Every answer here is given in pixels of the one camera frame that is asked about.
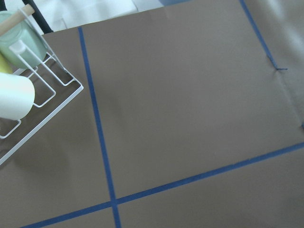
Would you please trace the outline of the yellow plastic cup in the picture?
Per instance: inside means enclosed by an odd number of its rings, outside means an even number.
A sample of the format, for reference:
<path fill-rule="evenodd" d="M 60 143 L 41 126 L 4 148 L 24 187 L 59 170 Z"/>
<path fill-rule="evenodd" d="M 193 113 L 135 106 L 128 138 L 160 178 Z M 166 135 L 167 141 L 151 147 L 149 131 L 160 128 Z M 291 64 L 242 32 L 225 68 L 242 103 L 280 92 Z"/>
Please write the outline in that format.
<path fill-rule="evenodd" d="M 0 55 L 0 71 L 2 73 L 12 74 L 12 68 L 2 54 Z"/>

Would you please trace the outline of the white plastic cup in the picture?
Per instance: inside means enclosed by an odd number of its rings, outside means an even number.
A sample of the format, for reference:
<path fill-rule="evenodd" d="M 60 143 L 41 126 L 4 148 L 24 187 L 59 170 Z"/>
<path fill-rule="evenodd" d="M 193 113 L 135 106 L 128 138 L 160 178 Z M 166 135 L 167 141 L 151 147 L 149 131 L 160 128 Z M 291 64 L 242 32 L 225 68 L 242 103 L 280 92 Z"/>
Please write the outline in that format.
<path fill-rule="evenodd" d="M 0 116 L 19 120 L 31 110 L 35 88 L 30 79 L 13 74 L 0 74 Z"/>

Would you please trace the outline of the green plastic cup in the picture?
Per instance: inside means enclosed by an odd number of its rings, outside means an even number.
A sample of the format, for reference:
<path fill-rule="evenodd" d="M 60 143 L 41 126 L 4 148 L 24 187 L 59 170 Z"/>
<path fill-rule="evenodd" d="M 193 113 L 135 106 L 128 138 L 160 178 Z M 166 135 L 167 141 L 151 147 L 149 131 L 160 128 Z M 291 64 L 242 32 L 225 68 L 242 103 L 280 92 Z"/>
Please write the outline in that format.
<path fill-rule="evenodd" d="M 24 20 L 0 36 L 0 52 L 14 66 L 27 69 L 37 67 L 44 60 L 47 48 Z"/>

